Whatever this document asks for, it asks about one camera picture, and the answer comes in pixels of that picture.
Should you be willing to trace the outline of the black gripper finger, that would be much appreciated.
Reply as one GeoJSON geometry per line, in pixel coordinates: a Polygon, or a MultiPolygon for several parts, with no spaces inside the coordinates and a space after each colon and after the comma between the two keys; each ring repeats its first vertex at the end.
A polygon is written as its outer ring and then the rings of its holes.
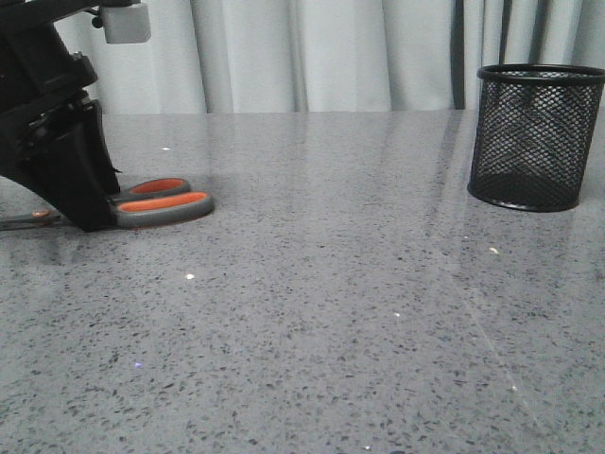
{"type": "Polygon", "coordinates": [[[17,166],[30,179],[30,187],[81,230],[93,232],[112,224],[112,194],[105,194],[95,179],[84,126],[72,126],[30,148],[17,166]]]}
{"type": "Polygon", "coordinates": [[[117,194],[120,186],[107,150],[102,124],[102,109],[97,100],[91,100],[84,106],[84,131],[87,143],[87,156],[96,181],[105,194],[117,194]]]}

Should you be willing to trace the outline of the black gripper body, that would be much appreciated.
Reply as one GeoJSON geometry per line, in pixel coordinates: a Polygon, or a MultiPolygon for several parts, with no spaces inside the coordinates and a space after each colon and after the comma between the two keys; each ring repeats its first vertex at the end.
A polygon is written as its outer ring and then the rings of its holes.
{"type": "Polygon", "coordinates": [[[69,104],[97,81],[86,57],[72,55],[55,28],[58,20],[100,7],[100,1],[1,3],[1,173],[40,145],[35,123],[69,104]]]}

